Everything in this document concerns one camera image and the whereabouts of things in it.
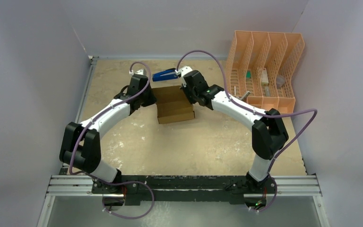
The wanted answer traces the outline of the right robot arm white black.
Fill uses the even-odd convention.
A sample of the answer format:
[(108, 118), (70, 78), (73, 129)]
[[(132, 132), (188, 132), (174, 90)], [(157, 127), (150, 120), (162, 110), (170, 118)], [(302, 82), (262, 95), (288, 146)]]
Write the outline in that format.
[(209, 86), (198, 70), (183, 67), (178, 76), (182, 79), (181, 90), (191, 104), (199, 104), (237, 120), (251, 131), (251, 144), (255, 152), (254, 161), (247, 173), (246, 185), (251, 192), (259, 192), (269, 177), (269, 167), (289, 139), (279, 111), (253, 107), (230, 96), (218, 85)]

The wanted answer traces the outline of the brown cardboard box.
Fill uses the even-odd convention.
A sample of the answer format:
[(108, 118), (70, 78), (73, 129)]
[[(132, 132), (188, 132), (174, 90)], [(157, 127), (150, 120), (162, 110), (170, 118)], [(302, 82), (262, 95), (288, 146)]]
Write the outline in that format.
[(180, 86), (152, 89), (156, 97), (157, 120), (159, 124), (169, 124), (195, 119), (193, 105)]

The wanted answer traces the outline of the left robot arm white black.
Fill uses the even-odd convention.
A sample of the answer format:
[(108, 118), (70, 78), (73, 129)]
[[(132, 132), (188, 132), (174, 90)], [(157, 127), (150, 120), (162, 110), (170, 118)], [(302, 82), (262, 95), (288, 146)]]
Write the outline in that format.
[(59, 155), (60, 161), (69, 165), (69, 174), (90, 176), (96, 187), (106, 193), (124, 190), (126, 186), (121, 171), (102, 157), (101, 139), (140, 107), (155, 102), (149, 77), (137, 72), (131, 76), (129, 85), (123, 87), (103, 110), (81, 123), (70, 122), (65, 127)]

